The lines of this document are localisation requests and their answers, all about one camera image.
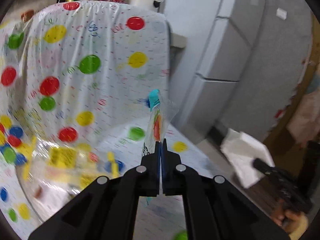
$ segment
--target person's hand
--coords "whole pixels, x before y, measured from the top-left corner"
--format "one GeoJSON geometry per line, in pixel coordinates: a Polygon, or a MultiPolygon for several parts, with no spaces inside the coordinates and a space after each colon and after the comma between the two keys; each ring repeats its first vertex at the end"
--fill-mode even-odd
{"type": "Polygon", "coordinates": [[[275,222],[278,226],[283,228],[288,234],[292,233],[296,230],[300,224],[300,219],[304,216],[303,212],[294,212],[290,209],[284,210],[282,208],[284,200],[281,199],[278,202],[278,206],[273,210],[271,214],[271,219],[275,222]]]}

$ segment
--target red balloon print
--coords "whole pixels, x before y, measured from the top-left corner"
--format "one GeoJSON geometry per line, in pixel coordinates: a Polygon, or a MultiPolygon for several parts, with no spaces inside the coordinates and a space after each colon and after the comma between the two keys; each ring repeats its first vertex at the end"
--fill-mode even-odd
{"type": "Polygon", "coordinates": [[[78,133],[72,127],[63,128],[58,133],[58,138],[63,142],[74,142],[77,137],[78,133]]]}
{"type": "Polygon", "coordinates": [[[47,77],[40,85],[40,93],[44,96],[51,96],[58,91],[59,86],[60,83],[56,77],[47,77]]]}
{"type": "Polygon", "coordinates": [[[17,71],[12,66],[6,67],[1,75],[1,84],[5,87],[10,86],[14,82],[16,76],[17,71]]]}
{"type": "Polygon", "coordinates": [[[9,135],[8,143],[13,147],[18,147],[21,144],[21,140],[14,135],[9,135]]]}
{"type": "Polygon", "coordinates": [[[80,6],[80,3],[78,2],[69,2],[63,5],[63,7],[68,11],[76,10],[79,8],[79,6],[80,6]]]}
{"type": "Polygon", "coordinates": [[[144,25],[144,20],[140,17],[131,17],[127,20],[127,26],[134,31],[141,30],[144,25]]]}
{"type": "Polygon", "coordinates": [[[0,123],[0,131],[1,131],[2,133],[5,132],[5,128],[4,128],[4,126],[2,125],[2,123],[0,123]]]}

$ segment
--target blue dot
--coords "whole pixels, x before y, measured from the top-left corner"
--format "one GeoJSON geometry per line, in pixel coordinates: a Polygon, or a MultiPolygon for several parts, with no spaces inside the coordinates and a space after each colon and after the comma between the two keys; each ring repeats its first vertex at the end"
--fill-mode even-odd
{"type": "Polygon", "coordinates": [[[18,166],[19,165],[23,165],[23,164],[25,164],[27,162],[27,159],[23,154],[17,153],[16,156],[17,156],[16,157],[16,162],[15,162],[16,165],[18,165],[18,166]]]}
{"type": "Polygon", "coordinates": [[[0,152],[3,154],[3,153],[4,153],[4,150],[5,150],[7,147],[10,147],[10,148],[11,148],[11,146],[9,145],[9,143],[5,143],[3,146],[0,146],[0,152]]]}
{"type": "Polygon", "coordinates": [[[6,202],[8,199],[8,192],[4,187],[1,188],[0,197],[1,197],[1,200],[4,202],[6,202]]]}
{"type": "Polygon", "coordinates": [[[21,138],[23,136],[23,130],[18,126],[12,126],[9,130],[9,134],[21,138]]]}
{"type": "MultiPolygon", "coordinates": [[[[121,172],[121,170],[124,168],[124,163],[119,160],[115,160],[115,161],[116,163],[118,163],[119,172],[121,172]]],[[[111,162],[106,162],[104,169],[106,170],[106,172],[111,173],[111,162]]]]}

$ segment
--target refrigerator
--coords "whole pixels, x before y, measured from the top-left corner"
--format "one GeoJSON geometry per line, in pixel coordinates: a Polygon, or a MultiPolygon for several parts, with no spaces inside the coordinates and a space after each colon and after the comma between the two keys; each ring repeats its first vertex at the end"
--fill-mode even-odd
{"type": "Polygon", "coordinates": [[[170,66],[172,124],[193,143],[203,140],[241,79],[266,0],[165,0],[172,32],[187,46],[170,66]]]}

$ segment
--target metal rivet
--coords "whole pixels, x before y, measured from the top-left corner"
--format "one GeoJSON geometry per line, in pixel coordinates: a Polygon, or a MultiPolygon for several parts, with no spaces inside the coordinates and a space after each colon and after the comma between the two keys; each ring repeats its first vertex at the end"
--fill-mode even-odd
{"type": "Polygon", "coordinates": [[[105,176],[101,176],[97,179],[98,184],[103,185],[106,184],[108,182],[108,178],[105,176]]]}
{"type": "Polygon", "coordinates": [[[187,169],[187,167],[185,166],[185,165],[183,165],[183,164],[178,164],[177,166],[176,166],[176,170],[177,171],[180,171],[180,172],[183,172],[183,171],[185,171],[187,169]]]}
{"type": "Polygon", "coordinates": [[[218,184],[222,184],[222,183],[224,183],[226,181],[226,179],[224,177],[222,177],[222,176],[215,176],[214,177],[214,181],[216,183],[218,183],[218,184]]]}
{"type": "Polygon", "coordinates": [[[147,170],[147,168],[143,165],[140,165],[136,168],[136,171],[139,173],[144,173],[147,170]]]}

